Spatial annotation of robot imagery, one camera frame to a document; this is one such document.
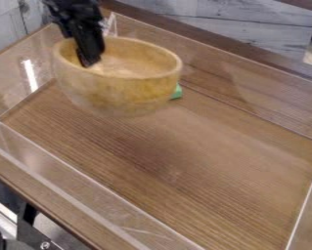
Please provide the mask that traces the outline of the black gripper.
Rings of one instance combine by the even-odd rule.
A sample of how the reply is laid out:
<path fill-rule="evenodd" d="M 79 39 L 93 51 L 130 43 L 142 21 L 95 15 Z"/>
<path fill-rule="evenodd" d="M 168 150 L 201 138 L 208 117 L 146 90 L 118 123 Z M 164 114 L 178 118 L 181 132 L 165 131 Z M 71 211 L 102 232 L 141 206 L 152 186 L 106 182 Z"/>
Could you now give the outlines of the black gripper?
<path fill-rule="evenodd" d="M 78 60 L 89 68 L 101 61 L 105 52 L 105 40 L 101 22 L 99 0 L 42 0 L 52 21 L 60 27 L 66 37 L 75 37 Z"/>

